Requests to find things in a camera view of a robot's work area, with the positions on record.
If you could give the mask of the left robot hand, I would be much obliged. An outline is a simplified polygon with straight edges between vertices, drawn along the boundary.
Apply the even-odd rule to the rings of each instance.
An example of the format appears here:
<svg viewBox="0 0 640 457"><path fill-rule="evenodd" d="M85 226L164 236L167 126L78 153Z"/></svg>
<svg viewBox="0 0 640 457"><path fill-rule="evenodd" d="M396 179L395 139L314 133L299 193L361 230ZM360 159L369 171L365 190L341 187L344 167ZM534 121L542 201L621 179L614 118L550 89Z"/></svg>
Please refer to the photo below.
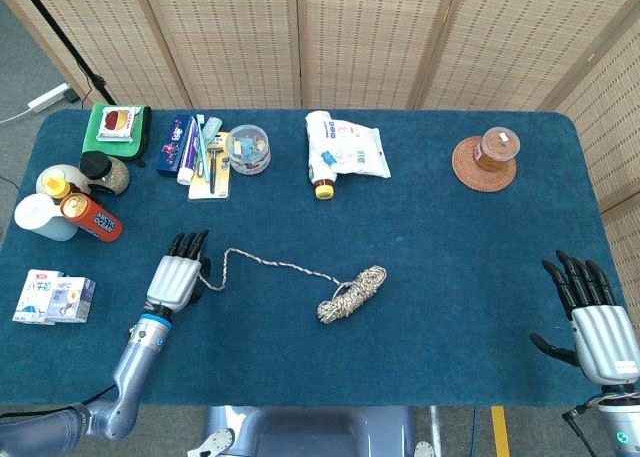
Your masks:
<svg viewBox="0 0 640 457"><path fill-rule="evenodd" d="M161 258L147 290L144 310L170 319L187 305L195 304L203 295L211 261L201 251L209 230L177 234L167 253Z"/></svg>

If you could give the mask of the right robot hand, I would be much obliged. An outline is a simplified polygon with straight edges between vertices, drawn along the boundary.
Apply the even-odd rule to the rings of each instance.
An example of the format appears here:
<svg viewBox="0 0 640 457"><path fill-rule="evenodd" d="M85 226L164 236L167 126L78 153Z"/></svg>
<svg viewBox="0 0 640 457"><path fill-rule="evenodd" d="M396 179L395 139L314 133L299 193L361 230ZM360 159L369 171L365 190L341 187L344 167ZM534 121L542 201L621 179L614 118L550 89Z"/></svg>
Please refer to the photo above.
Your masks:
<svg viewBox="0 0 640 457"><path fill-rule="evenodd" d="M639 382L639 344L627 310L618 304L603 269L562 250L562 264L542 266L556 288L573 337L571 349L550 344L532 333L530 340L544 355L579 368L606 392L632 393Z"/></svg>

